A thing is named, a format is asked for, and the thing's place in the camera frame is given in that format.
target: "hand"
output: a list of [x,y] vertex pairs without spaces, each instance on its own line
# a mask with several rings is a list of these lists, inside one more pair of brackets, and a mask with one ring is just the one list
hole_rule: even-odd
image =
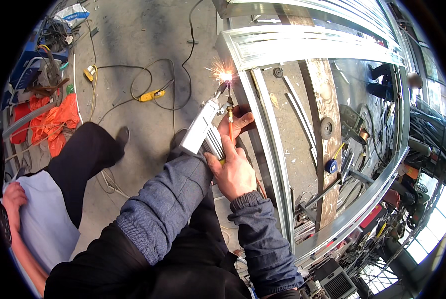
[[231,202],[241,195],[256,190],[256,175],[246,159],[244,150],[240,147],[235,149],[228,135],[221,136],[221,143],[226,154],[224,165],[221,165],[220,161],[209,152],[205,152],[204,155],[221,193]]
[[20,207],[27,203],[25,190],[20,183],[10,183],[4,193],[2,204],[7,211],[10,232],[20,231]]
[[[220,124],[218,125],[218,132],[220,132],[220,135],[230,135],[230,127],[228,124],[228,113],[226,113],[225,116],[223,116],[223,119],[221,120]],[[252,129],[255,127],[255,124],[253,123],[255,121],[255,117],[251,112],[244,113],[241,106],[234,106],[233,107],[233,138],[234,138],[234,145],[236,144],[236,137],[238,137],[239,134]]]

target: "gray sleeve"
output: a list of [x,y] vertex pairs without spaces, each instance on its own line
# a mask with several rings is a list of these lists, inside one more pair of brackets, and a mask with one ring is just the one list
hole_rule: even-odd
[[162,172],[123,205],[117,224],[151,266],[170,251],[212,179],[201,154],[183,155],[166,163]]
[[258,297],[303,285],[294,266],[289,242],[276,229],[271,200],[253,191],[232,201],[228,220],[239,226],[238,238],[244,248],[248,272]]

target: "welding spark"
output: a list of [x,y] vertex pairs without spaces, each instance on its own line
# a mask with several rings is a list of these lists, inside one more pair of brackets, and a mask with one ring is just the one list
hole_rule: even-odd
[[205,68],[212,72],[210,78],[215,78],[215,81],[218,81],[220,84],[224,81],[231,81],[233,79],[232,68],[229,64],[226,64],[219,59],[215,58],[215,60],[211,63],[211,68]]

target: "copper wire spool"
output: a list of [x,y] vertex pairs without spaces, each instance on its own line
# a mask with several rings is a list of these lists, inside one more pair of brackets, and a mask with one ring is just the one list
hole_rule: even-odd
[[359,132],[359,137],[361,137],[362,139],[364,139],[364,141],[367,142],[367,139],[369,138],[369,133],[366,131],[366,129],[361,129],[361,131]]

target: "right hand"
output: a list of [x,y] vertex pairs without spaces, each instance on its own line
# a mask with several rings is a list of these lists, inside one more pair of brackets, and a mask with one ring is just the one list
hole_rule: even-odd
[[10,232],[20,231],[20,207],[27,203],[27,196],[25,190],[20,186],[20,183],[13,182],[7,187],[2,200],[2,205],[5,207],[8,217],[8,225]]
[[208,167],[215,175],[220,191],[231,202],[241,195],[256,190],[255,171],[246,159],[244,150],[234,148],[231,139],[227,135],[221,136],[221,143],[226,154],[226,163],[220,161],[209,152],[204,156]]

